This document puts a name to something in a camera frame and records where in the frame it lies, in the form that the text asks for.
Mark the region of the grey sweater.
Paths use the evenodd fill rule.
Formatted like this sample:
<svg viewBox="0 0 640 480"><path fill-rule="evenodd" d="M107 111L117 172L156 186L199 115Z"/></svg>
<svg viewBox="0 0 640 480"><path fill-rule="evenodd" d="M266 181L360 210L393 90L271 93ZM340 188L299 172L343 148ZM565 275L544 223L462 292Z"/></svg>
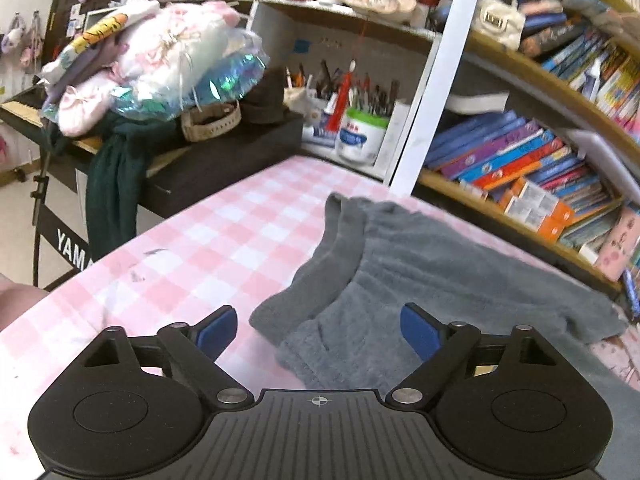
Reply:
<svg viewBox="0 0 640 480"><path fill-rule="evenodd" d="M608 298L391 202L329 196L311 259L250 325L306 387L386 393L420 363L400 332L410 302L486 334L533 326L601 396L622 388L589 349L625 328Z"/></svg>

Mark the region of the pile of pastel clothes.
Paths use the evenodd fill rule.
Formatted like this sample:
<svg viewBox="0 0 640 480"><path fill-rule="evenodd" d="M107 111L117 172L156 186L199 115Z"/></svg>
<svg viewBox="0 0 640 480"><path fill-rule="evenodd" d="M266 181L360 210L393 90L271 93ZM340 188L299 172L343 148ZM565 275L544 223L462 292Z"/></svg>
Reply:
<svg viewBox="0 0 640 480"><path fill-rule="evenodd" d="M77 35L40 74L43 118L63 136L87 134L107 113L171 120L234 102L264 76L262 38L223 1L131 0Z"/></svg>

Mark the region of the pink checkered table mat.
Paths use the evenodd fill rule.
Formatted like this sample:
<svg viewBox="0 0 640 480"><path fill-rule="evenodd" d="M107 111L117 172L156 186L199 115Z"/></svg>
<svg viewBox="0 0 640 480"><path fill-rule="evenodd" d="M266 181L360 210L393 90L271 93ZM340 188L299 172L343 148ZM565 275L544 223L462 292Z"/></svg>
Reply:
<svg viewBox="0 0 640 480"><path fill-rule="evenodd" d="M2 332L2 477L41 476L27 433L28 415L107 327L118 325L131 336L153 335L173 322L194 324L228 304L238 316L238 332L218 365L252 393L310 389L278 362L276 347L250 325L250 316L287 289L311 259L323 236L326 200L333 194L397 204L585 287L434 205L395 197L383 185L325 162L294 157L154 226L51 292ZM608 479L634 479L639 474L639 332L617 315L623 333L589 347L622 382L612 396L603 396L614 417L614 434L599 472Z"/></svg>

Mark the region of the lower orange white box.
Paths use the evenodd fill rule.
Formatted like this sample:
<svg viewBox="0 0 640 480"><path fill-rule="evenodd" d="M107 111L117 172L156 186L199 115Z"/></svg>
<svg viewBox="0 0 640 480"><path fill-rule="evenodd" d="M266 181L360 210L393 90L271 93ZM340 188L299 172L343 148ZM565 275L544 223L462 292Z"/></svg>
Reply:
<svg viewBox="0 0 640 480"><path fill-rule="evenodd" d="M520 222L527 229L542 236L546 240L557 240L565 229L563 223L550 217L545 217L541 212L533 210L512 194L506 193L499 202L502 212L512 220Z"/></svg>

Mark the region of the orange white box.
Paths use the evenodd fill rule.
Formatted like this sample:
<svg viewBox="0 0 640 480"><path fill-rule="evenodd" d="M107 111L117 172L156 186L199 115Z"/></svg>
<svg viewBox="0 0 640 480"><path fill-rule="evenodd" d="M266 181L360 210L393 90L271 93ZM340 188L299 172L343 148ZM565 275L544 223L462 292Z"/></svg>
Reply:
<svg viewBox="0 0 640 480"><path fill-rule="evenodd" d="M574 219L575 211L567 203L524 177L518 178L510 191L526 206L531 206L533 210L563 223L564 226L568 226Z"/></svg>
<svg viewBox="0 0 640 480"><path fill-rule="evenodd" d="M542 236L546 240L557 240L565 229L563 223L550 217L545 217L541 212L533 210L512 194L506 193L499 202L502 212L512 220L520 222L527 229Z"/></svg>

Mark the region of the upper orange white box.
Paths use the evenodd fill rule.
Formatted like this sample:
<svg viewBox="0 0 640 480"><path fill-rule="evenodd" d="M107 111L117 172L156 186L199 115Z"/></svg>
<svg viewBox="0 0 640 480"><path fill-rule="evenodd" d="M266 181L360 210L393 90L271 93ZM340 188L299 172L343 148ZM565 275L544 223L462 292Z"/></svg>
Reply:
<svg viewBox="0 0 640 480"><path fill-rule="evenodd" d="M533 210L563 223L564 226L568 226L574 219L575 211L567 203L524 177L518 178L510 191L526 206L531 206Z"/></svg>

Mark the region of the dark green cloth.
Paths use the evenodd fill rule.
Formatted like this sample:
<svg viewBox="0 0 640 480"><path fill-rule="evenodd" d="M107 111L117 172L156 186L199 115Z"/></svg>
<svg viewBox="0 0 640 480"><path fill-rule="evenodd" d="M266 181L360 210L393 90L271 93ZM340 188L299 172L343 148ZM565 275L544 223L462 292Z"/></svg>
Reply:
<svg viewBox="0 0 640 480"><path fill-rule="evenodd" d="M137 211L155 156L186 146L177 119L136 122L106 113L91 133L102 139L89 166L86 220L91 257L98 261L137 236Z"/></svg>

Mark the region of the row of colourful books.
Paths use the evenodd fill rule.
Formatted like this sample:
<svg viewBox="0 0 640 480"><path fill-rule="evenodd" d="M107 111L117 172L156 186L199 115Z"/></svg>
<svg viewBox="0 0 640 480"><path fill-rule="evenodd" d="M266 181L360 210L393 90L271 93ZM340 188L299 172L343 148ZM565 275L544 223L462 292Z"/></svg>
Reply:
<svg viewBox="0 0 640 480"><path fill-rule="evenodd" d="M513 110L473 115L436 133L423 168L502 214L499 202L512 184L532 181L575 211L555 242L590 261L620 218L618 193L600 171L569 140Z"/></svg>

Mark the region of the beige woven basket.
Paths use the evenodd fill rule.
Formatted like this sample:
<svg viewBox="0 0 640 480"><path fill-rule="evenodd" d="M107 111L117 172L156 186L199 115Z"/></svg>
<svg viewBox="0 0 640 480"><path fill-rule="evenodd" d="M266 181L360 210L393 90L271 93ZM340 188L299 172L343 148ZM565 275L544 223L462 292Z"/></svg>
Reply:
<svg viewBox="0 0 640 480"><path fill-rule="evenodd" d="M238 101L213 103L201 110L194 107L183 113L180 119L186 140L191 143L204 142L223 136L240 124L240 104Z"/></svg>

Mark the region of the white plastic jar green lid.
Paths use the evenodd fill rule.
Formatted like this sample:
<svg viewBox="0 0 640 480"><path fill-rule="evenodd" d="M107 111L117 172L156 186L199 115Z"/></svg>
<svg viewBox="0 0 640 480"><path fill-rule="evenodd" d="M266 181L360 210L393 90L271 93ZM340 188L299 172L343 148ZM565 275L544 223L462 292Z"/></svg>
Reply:
<svg viewBox="0 0 640 480"><path fill-rule="evenodd" d="M389 123L388 117L349 107L337 133L337 155L356 165L372 166Z"/></svg>

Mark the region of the wooden bookshelf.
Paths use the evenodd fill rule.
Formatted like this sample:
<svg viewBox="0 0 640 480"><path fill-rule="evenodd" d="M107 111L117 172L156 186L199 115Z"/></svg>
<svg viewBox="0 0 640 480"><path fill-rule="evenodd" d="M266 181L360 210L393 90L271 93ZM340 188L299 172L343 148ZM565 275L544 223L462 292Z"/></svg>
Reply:
<svg viewBox="0 0 640 480"><path fill-rule="evenodd" d="M390 189L616 296L604 240L639 197L639 49L622 0L439 0Z"/></svg>

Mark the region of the red tassel ornament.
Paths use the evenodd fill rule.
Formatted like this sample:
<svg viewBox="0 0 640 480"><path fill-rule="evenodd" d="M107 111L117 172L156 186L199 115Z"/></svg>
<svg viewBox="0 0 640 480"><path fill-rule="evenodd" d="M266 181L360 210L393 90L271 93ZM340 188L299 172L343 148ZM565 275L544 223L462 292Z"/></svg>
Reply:
<svg viewBox="0 0 640 480"><path fill-rule="evenodd" d="M348 70L344 73L342 82L338 87L336 99L334 102L333 112L326 123L326 131L330 133L338 133L344 111L348 103L349 89L352 86L352 75L355 73L357 62L353 58L348 66Z"/></svg>

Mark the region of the white canvas bag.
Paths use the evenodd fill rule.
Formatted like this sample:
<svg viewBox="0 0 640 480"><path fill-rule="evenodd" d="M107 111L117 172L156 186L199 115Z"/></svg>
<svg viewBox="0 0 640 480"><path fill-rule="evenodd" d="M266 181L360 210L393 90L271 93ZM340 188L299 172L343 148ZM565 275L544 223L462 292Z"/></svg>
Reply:
<svg viewBox="0 0 640 480"><path fill-rule="evenodd" d="M518 50L524 26L525 16L518 10L518 0L477 0L472 19L474 32Z"/></svg>

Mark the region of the white shelf post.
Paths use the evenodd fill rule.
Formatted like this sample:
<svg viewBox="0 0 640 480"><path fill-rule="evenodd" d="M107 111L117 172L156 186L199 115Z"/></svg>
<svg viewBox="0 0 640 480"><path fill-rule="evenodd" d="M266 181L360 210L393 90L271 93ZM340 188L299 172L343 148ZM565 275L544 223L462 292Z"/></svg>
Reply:
<svg viewBox="0 0 640 480"><path fill-rule="evenodd" d="M449 98L476 4L477 0L452 0L444 31L433 41L384 179L394 194L410 195L418 180Z"/></svg>

